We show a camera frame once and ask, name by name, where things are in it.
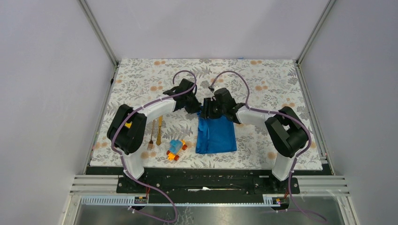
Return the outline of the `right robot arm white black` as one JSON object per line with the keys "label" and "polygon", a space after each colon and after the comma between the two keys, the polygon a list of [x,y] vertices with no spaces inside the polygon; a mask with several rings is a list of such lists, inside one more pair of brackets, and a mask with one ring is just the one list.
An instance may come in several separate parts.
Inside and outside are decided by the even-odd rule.
{"label": "right robot arm white black", "polygon": [[299,152],[311,142],[308,129],[289,106],[279,111],[267,111],[237,103],[226,88],[209,87],[213,97],[204,99],[200,116],[204,119],[226,120],[235,124],[254,125],[268,132],[277,151],[272,168],[269,187],[275,193],[283,192],[288,186],[288,177],[293,173]]}

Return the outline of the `blue cloth napkin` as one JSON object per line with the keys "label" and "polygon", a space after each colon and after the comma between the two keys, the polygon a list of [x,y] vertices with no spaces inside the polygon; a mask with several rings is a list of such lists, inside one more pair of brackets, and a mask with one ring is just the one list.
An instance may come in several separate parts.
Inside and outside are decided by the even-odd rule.
{"label": "blue cloth napkin", "polygon": [[204,119],[197,113],[198,134],[195,153],[216,154],[237,151],[234,124],[224,115],[217,119]]}

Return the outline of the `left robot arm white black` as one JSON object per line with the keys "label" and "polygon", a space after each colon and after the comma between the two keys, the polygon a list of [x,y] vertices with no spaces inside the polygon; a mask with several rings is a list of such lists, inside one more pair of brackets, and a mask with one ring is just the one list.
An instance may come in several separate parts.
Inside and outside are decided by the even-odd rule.
{"label": "left robot arm white black", "polygon": [[107,131],[111,149],[121,157],[124,173],[129,177],[128,187],[135,193],[145,188],[145,179],[141,177],[144,166],[136,153],[144,139],[146,125],[168,113],[185,109],[187,113],[197,113],[201,103],[195,96],[196,84],[183,79],[178,86],[163,92],[154,101],[145,105],[131,107],[121,105]]}

